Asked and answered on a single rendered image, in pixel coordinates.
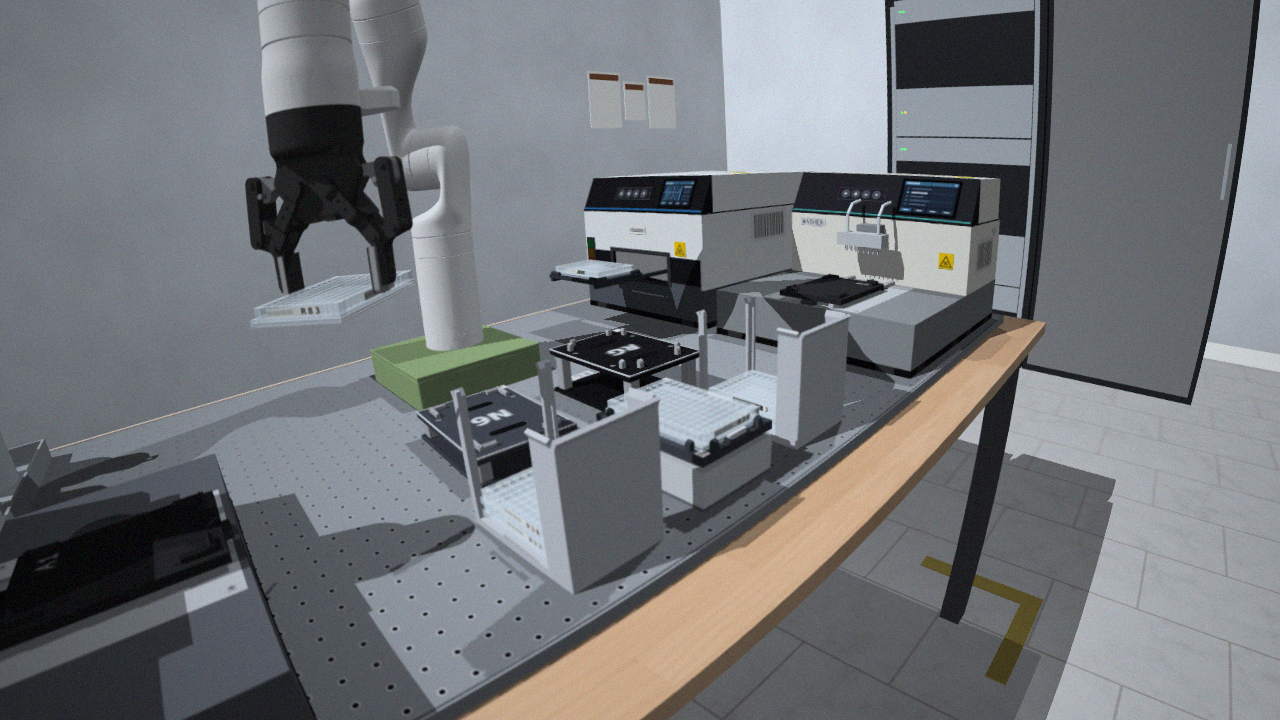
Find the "black regrip nest plate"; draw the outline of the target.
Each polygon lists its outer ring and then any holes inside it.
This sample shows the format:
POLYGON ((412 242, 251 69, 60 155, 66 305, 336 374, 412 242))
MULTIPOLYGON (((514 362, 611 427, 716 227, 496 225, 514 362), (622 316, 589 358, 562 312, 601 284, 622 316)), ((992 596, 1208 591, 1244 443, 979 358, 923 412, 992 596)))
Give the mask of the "black regrip nest plate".
POLYGON ((570 345, 549 348, 556 356, 559 386, 556 392, 605 411, 607 400, 660 380, 652 375, 681 364, 682 383, 696 387, 698 348, 680 347, 625 328, 596 334, 585 340, 570 340, 570 345), (568 361, 567 361, 568 360, 568 361), (571 363, 599 373, 572 380, 571 363), (604 374, 605 373, 605 374, 604 374))

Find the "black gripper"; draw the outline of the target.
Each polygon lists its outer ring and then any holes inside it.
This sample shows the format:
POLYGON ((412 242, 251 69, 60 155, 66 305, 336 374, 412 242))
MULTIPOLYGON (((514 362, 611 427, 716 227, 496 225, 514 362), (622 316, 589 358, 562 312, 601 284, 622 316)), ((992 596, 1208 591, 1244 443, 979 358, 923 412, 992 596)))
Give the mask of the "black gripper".
POLYGON ((392 290, 397 275, 393 241, 413 225, 401 158, 365 160, 357 105, 275 111, 266 117, 266 126, 276 176, 248 178, 244 190, 251 246, 273 255, 282 293, 305 290, 294 249, 308 224, 343 218, 371 245, 374 293, 392 290), (383 217, 364 192, 369 178, 378 187, 383 217), (279 196, 283 202, 276 215, 279 196))

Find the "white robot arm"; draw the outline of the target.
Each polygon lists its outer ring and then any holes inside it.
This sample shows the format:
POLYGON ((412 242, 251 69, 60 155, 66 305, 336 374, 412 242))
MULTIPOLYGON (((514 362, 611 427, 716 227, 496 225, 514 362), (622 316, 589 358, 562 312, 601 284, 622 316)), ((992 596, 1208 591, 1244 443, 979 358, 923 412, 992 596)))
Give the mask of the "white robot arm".
POLYGON ((480 343, 467 138, 456 126, 417 129, 413 123, 413 85, 428 46, 420 0, 257 4, 265 117, 333 104, 357 105, 362 117, 381 114, 406 188, 440 190, 439 201, 415 217, 411 228, 428 348, 480 343), (369 88, 358 88, 349 14, 372 81, 369 88))

